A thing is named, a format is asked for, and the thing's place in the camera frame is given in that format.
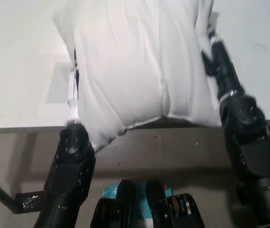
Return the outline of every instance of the teal object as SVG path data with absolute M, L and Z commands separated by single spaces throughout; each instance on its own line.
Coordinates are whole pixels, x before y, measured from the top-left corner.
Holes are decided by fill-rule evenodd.
M 145 186 L 146 182 L 135 183 L 136 188 L 136 199 L 134 204 L 134 210 L 132 214 L 132 224 L 131 227 L 136 227 L 137 223 L 142 220 L 152 220 L 152 214 L 150 208 L 148 206 L 148 202 L 145 196 Z M 110 198 L 115 199 L 117 193 L 118 184 L 110 185 L 109 187 L 105 188 L 102 193 L 101 197 L 103 198 Z M 164 183 L 165 195 L 172 196 L 172 188 L 169 182 Z

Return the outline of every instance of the wrinkled fabric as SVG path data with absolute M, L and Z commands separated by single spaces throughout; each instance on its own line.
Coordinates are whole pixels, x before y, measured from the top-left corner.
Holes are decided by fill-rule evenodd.
M 72 0 L 54 22 L 79 69 L 79 117 L 98 149 L 127 129 L 179 118 L 219 126 L 204 71 L 213 0 Z

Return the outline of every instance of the white table surface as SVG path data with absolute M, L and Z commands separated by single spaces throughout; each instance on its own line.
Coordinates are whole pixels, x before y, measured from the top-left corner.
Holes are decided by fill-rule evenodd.
M 0 131 L 62 127 L 70 60 L 52 22 L 68 0 L 0 0 Z M 270 120 L 270 0 L 214 0 L 239 80 Z

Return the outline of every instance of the white cushion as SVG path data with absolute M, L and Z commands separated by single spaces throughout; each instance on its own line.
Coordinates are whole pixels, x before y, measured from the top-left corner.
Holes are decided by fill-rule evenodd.
M 213 0 L 72 0 L 54 22 L 79 68 L 79 116 L 98 149 L 162 116 L 221 125 L 201 49 Z

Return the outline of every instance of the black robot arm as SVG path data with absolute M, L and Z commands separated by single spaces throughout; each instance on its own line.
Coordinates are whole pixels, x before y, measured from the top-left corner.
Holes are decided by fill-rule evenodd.
M 212 61 L 206 72 L 216 78 L 227 151 L 244 183 L 260 225 L 270 224 L 270 128 L 255 99 L 246 95 L 221 39 L 210 29 Z
M 44 186 L 44 205 L 34 228 L 74 228 L 88 195 L 95 152 L 79 123 L 60 132 L 60 141 Z

